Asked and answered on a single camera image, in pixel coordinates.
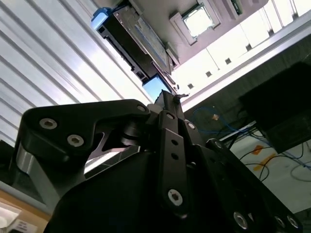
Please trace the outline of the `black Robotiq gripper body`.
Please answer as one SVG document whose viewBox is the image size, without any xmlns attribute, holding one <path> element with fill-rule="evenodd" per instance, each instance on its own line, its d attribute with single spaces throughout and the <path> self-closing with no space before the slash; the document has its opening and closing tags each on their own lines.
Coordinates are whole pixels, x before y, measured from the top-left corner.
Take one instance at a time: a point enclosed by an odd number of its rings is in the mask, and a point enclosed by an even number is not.
<svg viewBox="0 0 311 233">
<path fill-rule="evenodd" d="M 65 194 L 47 233 L 231 233 L 233 223 L 211 193 L 207 177 L 187 166 L 190 212 L 179 219 L 157 195 L 158 158 L 132 155 Z"/>
</svg>

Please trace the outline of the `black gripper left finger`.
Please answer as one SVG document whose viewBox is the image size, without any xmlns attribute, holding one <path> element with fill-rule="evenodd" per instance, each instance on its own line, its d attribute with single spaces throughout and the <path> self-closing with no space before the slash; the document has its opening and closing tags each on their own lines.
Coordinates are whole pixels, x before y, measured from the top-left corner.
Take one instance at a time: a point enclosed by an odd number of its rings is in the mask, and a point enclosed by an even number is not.
<svg viewBox="0 0 311 233">
<path fill-rule="evenodd" d="M 47 208 L 74 187 L 126 158 L 158 158 L 157 195 L 178 218 L 189 214 L 184 137 L 172 95 L 154 104 L 115 100 L 39 107 L 22 117 L 12 162 L 33 182 Z"/>
</svg>

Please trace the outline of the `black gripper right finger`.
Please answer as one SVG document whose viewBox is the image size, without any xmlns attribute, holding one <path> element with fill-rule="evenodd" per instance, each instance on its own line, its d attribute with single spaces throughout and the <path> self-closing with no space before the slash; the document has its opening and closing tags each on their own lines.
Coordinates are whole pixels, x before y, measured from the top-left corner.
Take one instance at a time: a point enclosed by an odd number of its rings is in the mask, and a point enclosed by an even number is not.
<svg viewBox="0 0 311 233">
<path fill-rule="evenodd" d="M 302 223 L 220 141 L 206 143 L 173 98 L 187 153 L 195 163 L 191 233 L 301 233 Z"/>
</svg>

